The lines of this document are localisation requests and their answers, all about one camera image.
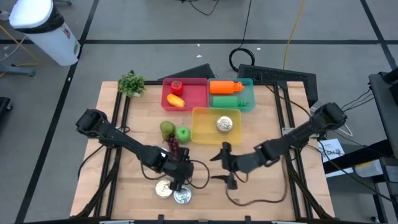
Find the orange bottle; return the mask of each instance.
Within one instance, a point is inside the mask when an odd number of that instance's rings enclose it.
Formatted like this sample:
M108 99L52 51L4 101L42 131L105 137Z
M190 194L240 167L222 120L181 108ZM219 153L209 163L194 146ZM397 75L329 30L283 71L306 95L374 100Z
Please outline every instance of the orange bottle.
M241 82L235 83L232 80L210 81L211 94L233 94L236 91L242 91L243 88Z

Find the trash can lid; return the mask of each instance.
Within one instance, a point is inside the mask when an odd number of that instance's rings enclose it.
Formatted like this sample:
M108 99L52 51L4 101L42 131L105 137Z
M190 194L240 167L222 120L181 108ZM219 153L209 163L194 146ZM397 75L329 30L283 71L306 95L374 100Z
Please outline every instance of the trash can lid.
M10 25L14 29L35 28L49 19L52 0L18 0L10 14Z

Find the yellow tray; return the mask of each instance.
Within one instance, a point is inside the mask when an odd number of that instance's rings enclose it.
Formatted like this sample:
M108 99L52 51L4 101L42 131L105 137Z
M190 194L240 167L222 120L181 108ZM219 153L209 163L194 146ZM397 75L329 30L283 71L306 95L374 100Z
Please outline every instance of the yellow tray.
M233 127L228 133L221 133L216 127L217 119L227 116ZM192 110L191 139L199 144L239 144L242 141L241 111L238 109L194 108Z

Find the teal tray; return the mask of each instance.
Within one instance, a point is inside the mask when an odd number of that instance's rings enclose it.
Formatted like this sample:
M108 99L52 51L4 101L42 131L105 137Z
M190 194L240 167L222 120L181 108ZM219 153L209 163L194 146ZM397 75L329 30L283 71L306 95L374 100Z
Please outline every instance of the teal tray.
M237 96L238 98L244 98L248 101L247 106L238 106L238 107L217 107L217 108L230 108L230 109L239 109L242 112L251 111L256 106L256 101L254 99L254 87L253 80L251 78L209 78L208 85L212 80L232 80L234 82L241 82L244 85L244 89L240 92L235 92L234 94L229 95L219 95L219 94L211 94L209 91L209 107L215 108L213 106L213 97L214 96Z

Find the red pepper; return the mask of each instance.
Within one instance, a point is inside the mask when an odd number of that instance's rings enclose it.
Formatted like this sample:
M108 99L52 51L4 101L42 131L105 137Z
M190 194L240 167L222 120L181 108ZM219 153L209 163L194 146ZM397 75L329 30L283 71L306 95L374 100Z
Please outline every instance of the red pepper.
M182 82L180 81L172 82L172 93L176 96L182 95Z

